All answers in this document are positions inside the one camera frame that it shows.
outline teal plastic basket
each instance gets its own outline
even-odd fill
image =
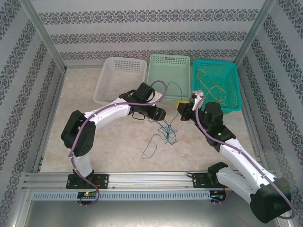
[[[199,74],[200,79],[197,78],[198,70],[202,69],[203,72]],[[223,113],[229,113],[231,111],[238,111],[242,108],[239,76],[237,66],[232,62],[216,61],[216,60],[194,60],[193,63],[193,90],[202,90],[206,95],[209,91],[208,88],[212,88],[214,85],[219,86],[226,91],[226,98],[220,102]],[[225,97],[224,92],[220,92],[219,89],[213,88],[211,90],[213,96],[220,98],[220,95]],[[217,102],[217,100],[211,94],[206,96],[202,108],[208,102]]]
[[[165,84],[170,81],[177,83],[182,90],[183,100],[189,100],[191,98],[190,58],[182,55],[152,54],[147,84],[151,85],[156,80],[162,80]],[[160,83],[156,83],[153,88],[160,93],[164,91]],[[163,101],[177,102],[180,99],[180,89],[174,84],[169,85]]]

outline patterned wallpaper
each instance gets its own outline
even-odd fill
[[[0,227],[33,170],[60,73],[18,0],[0,1]]]
[[[303,226],[302,14],[300,1],[278,0],[239,67],[267,163],[291,185],[296,226]]]
[[[233,61],[264,0],[33,0],[65,64],[150,54]]]

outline plastic basket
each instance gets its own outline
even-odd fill
[[[234,63],[200,59],[194,61],[193,90],[202,90],[206,95],[208,89],[196,77],[199,69],[202,69],[207,73],[207,75],[202,73],[200,77],[205,86],[211,88],[215,84],[226,91],[226,98],[220,102],[222,111],[225,114],[231,111],[238,111],[242,108],[238,71],[237,66]],[[215,97],[220,97],[220,91],[216,88],[212,89],[212,94]],[[213,96],[208,94],[203,106],[208,102],[217,102]]]
[[[93,100],[106,105],[144,82],[147,62],[133,58],[107,58]]]
[[[190,61],[188,56],[152,54],[148,70],[147,83],[149,85],[156,80],[162,80],[168,84],[170,81],[177,83],[182,90],[183,100],[190,99]],[[163,93],[164,87],[156,83],[153,88]],[[176,102],[181,99],[180,89],[170,84],[163,101]]]

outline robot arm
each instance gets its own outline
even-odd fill
[[[61,134],[61,139],[67,148],[72,148],[80,127],[89,119],[80,133],[72,155],[78,172],[85,178],[89,178],[93,174],[88,152],[93,146],[95,132],[106,124],[135,112],[155,121],[163,120],[166,115],[165,111],[156,107],[155,104],[141,106],[131,104],[119,105],[119,103],[155,103],[161,96],[152,87],[142,83],[137,90],[121,94],[115,101],[102,108],[85,113],[81,113],[79,110],[73,112]]]
[[[220,183],[231,188],[241,196],[248,204],[255,216],[263,223],[290,210],[290,206],[277,190],[269,183],[273,182],[279,190],[291,201],[290,185],[285,178],[277,179],[273,174],[265,170],[242,147],[236,136],[223,125],[223,112],[219,103],[209,102],[204,111],[198,106],[202,105],[202,91],[194,91],[192,102],[180,102],[178,112],[182,121],[192,120],[199,130],[205,135],[208,144],[228,158],[243,176],[236,174],[225,163],[217,163],[208,168],[208,177],[211,182]]]

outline marble surface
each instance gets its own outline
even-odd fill
[[[101,69],[68,69],[60,101],[48,140],[41,172],[71,172],[69,150],[60,139],[67,120],[74,110],[81,112],[100,108],[92,100]],[[165,108],[166,120],[176,115],[175,104],[160,104]],[[237,136],[242,146],[254,157],[250,139],[241,111],[224,115],[224,124]],[[94,146],[89,152],[91,164],[97,172],[141,172],[141,171],[194,171],[207,170],[223,161],[235,167],[224,156],[208,145],[205,137],[193,124],[182,122],[178,116],[172,124],[177,131],[178,142],[166,144],[160,137],[153,137],[145,154],[153,157],[142,159],[142,152],[154,134],[158,124],[148,120],[135,120],[131,116],[120,118],[102,129],[95,136]]]

